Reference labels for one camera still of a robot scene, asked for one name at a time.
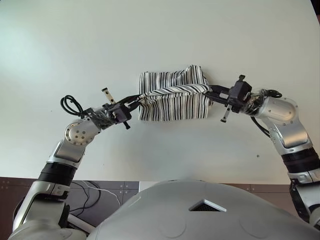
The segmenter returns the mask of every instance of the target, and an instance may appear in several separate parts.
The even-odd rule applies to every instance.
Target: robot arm
[[[115,103],[106,88],[102,91],[111,104],[106,103],[98,109],[89,108],[81,112],[81,119],[66,127],[63,140],[57,144],[15,216],[10,240],[25,239],[26,236],[28,239],[37,239],[43,232],[48,240],[86,239],[81,231],[63,229],[67,225],[69,214],[69,206],[64,200],[68,196],[70,184],[86,146],[102,130],[112,125],[124,123],[127,129],[130,128],[126,121],[131,119],[130,112],[139,105],[132,102],[136,96],[126,97]],[[71,96],[66,98],[76,102]]]
[[[271,139],[288,169],[290,194],[297,213],[320,229],[320,160],[299,121],[298,105],[291,99],[281,98],[282,95],[275,90],[262,89],[252,94],[252,88],[243,81],[244,78],[240,75],[231,88],[213,85],[212,92],[205,95],[227,107],[222,122],[227,121],[230,111],[247,114]],[[261,119],[267,129],[255,118]]]
[[[288,98],[266,97],[254,116],[267,126],[270,139],[288,170],[290,194],[297,213],[319,228],[320,161],[299,121],[298,105]]]

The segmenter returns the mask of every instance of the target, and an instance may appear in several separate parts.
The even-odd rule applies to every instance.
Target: vent grille
[[[196,207],[194,207],[193,209],[191,209],[190,211],[198,211],[198,212],[220,212],[220,210],[215,209],[212,206],[209,206],[205,203],[202,203]]]
[[[226,212],[227,210],[209,200],[201,200],[189,208],[191,212]]]

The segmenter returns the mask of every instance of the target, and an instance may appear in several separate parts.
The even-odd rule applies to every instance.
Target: striped cloth
[[[143,72],[138,100],[142,121],[204,119],[211,100],[202,93],[211,88],[200,66],[175,72]]]

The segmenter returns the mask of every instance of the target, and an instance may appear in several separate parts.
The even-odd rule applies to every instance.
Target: white cable
[[[105,192],[108,192],[108,193],[112,194],[113,196],[116,197],[116,200],[117,200],[117,202],[118,202],[118,204],[119,204],[119,207],[121,207],[121,203],[120,203],[120,201],[119,201],[118,196],[117,196],[116,194],[114,194],[113,192],[111,192],[111,191],[109,191],[109,190],[107,190],[107,189],[101,189],[101,188],[96,188],[96,187],[89,186],[85,181],[82,181],[82,182],[83,182],[88,188],[90,188],[90,189],[105,191]]]

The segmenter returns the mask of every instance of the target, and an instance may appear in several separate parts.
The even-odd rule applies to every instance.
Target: white table
[[[36,178],[65,127],[60,107],[84,108],[138,92],[144,71],[202,66],[210,84],[240,74],[254,89],[298,102],[320,151],[319,24],[309,0],[0,2],[0,176]],[[75,179],[286,184],[273,144],[248,116],[113,126],[87,148]]]

